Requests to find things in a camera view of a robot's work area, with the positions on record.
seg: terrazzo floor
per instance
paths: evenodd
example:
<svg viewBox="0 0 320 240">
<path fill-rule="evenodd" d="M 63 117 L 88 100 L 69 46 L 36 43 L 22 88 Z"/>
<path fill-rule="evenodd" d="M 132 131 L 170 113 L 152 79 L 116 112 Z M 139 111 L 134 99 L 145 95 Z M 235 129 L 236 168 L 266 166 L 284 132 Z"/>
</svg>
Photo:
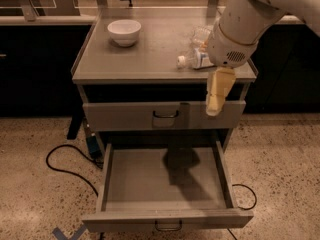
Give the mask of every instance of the terrazzo floor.
<svg viewBox="0 0 320 240">
<path fill-rule="evenodd" d="M 96 196 L 80 179 L 50 170 L 47 153 L 73 144 L 88 153 L 83 129 L 66 140 L 70 118 L 0 118 L 0 239 L 57 239 L 59 228 L 71 238 L 81 216 L 93 213 Z M 320 114 L 242 116 L 225 152 L 232 183 L 243 183 L 257 194 L 254 218 L 237 239 L 319 239 L 320 235 Z M 100 169 L 70 148 L 57 150 L 52 165 L 81 173 L 96 187 Z M 239 205 L 252 196 L 234 188 Z M 98 239 L 87 230 L 79 239 Z M 113 240 L 230 239 L 225 230 L 175 233 L 107 233 Z"/>
</svg>

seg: drawer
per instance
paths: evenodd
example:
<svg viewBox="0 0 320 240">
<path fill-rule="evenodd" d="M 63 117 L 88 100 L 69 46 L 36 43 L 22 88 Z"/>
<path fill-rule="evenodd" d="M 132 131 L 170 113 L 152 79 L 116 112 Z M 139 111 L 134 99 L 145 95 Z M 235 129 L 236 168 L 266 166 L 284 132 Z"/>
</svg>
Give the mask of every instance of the drawer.
<svg viewBox="0 0 320 240">
<path fill-rule="evenodd" d="M 128 136 L 125 147 L 107 144 L 96 213 L 83 217 L 89 231 L 241 228 L 253 218 L 237 207 L 214 132 L 158 137 L 158 147 L 130 147 Z"/>
<path fill-rule="evenodd" d="M 226 101 L 216 117 L 206 114 L 205 102 L 85 103 L 93 131 L 235 128 L 245 101 Z"/>
</svg>

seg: white bowl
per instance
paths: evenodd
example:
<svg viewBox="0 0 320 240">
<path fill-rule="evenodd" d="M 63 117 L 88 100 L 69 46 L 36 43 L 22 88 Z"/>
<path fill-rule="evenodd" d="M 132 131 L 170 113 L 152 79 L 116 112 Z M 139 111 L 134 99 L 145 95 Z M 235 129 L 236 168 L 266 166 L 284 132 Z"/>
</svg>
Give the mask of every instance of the white bowl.
<svg viewBox="0 0 320 240">
<path fill-rule="evenodd" d="M 139 38 L 141 24 L 135 20 L 117 20 L 108 25 L 111 39 L 123 47 L 133 45 Z"/>
</svg>

